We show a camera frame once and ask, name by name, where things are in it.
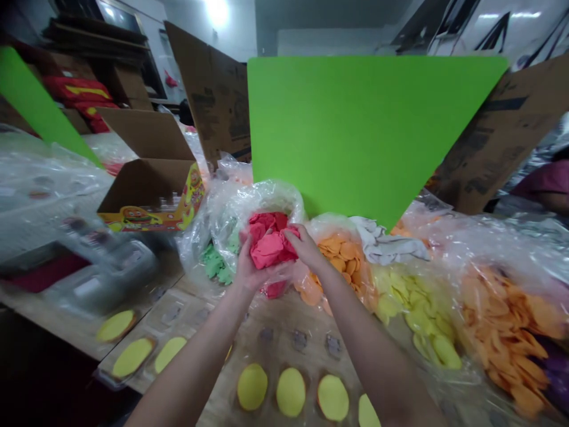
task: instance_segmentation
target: green board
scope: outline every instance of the green board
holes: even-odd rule
[[[46,143],[57,142],[103,167],[13,47],[0,47],[0,94]]]
[[[507,68],[505,58],[252,58],[255,181],[280,179],[306,212],[390,230]]]

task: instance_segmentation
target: red bag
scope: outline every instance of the red bag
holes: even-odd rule
[[[97,112],[97,107],[104,107],[104,108],[114,108],[118,109],[119,106],[113,103],[103,103],[103,102],[96,102],[96,101],[85,101],[85,102],[64,102],[65,107],[67,108],[74,108],[79,111],[87,120],[102,120],[103,118]]]
[[[103,119],[93,119],[89,122],[89,126],[93,133],[105,133],[111,131]]]
[[[51,95],[68,101],[112,102],[104,84],[96,80],[75,79],[71,77],[46,76],[43,81]]]

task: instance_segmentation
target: white cloth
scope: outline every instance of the white cloth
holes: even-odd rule
[[[405,263],[413,258],[430,261],[429,251],[419,239],[385,234],[385,227],[362,216],[350,217],[362,238],[363,252],[373,264]]]

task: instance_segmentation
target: open cardboard box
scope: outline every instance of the open cardboard box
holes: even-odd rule
[[[97,109],[140,157],[125,163],[97,214],[113,231],[184,230],[204,195],[196,160],[174,117],[141,110]],[[171,209],[160,198],[181,196]]]

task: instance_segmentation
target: hand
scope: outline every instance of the hand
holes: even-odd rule
[[[272,232],[273,231],[269,228],[266,234],[271,234]],[[237,274],[235,275],[234,282],[239,286],[246,287],[250,291],[257,292],[272,276],[276,276],[282,270],[290,267],[293,261],[257,270],[253,259],[251,259],[251,243],[252,236],[249,234],[239,253]]]
[[[291,226],[298,229],[298,233],[301,235],[300,238],[292,234],[290,231],[284,230],[284,236],[290,242],[290,244],[295,248],[296,254],[301,259],[304,264],[308,266],[312,271],[317,270],[321,265],[327,262],[326,258],[320,252],[316,243],[310,237],[306,228],[302,224],[291,224]]]

